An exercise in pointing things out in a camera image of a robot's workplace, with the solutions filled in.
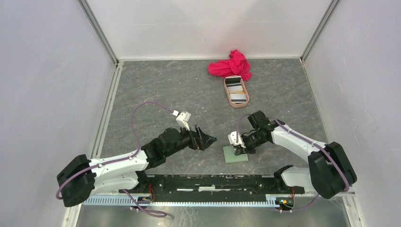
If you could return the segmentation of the green card holder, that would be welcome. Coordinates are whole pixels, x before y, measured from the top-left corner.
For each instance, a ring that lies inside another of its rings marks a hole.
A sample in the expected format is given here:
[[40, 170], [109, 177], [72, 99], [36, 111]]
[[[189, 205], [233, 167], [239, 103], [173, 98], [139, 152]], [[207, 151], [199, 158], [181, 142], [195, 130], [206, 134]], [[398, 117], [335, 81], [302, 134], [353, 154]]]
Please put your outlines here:
[[232, 146], [223, 147], [224, 159], [226, 164], [248, 161], [247, 154], [235, 155], [235, 149]]

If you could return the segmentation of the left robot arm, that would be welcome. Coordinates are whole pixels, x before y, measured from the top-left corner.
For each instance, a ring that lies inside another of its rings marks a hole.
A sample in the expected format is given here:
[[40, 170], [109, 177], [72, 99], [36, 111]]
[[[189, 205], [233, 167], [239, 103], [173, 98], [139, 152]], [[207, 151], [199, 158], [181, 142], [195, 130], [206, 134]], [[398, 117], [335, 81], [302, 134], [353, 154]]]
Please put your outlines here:
[[147, 169], [158, 167], [167, 157], [185, 149], [204, 151], [217, 141], [199, 126], [194, 130], [168, 128], [139, 150], [109, 158], [89, 159], [85, 154], [74, 157], [57, 175], [56, 199], [73, 207], [90, 196], [118, 190], [144, 192]]

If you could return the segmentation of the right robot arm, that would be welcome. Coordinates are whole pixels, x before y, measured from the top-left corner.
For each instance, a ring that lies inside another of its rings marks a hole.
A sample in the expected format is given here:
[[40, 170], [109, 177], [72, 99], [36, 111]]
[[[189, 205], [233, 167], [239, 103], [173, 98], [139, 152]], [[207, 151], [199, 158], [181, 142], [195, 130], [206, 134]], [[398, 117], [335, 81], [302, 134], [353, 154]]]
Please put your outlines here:
[[291, 187], [312, 189], [325, 199], [347, 192], [357, 182], [357, 174], [348, 156], [337, 142], [313, 140], [277, 118], [269, 119], [264, 112], [245, 114], [252, 130], [241, 134], [238, 130], [228, 135], [235, 155], [254, 154], [265, 143], [272, 143], [302, 158], [307, 167], [288, 165], [274, 173], [273, 187], [279, 193]]

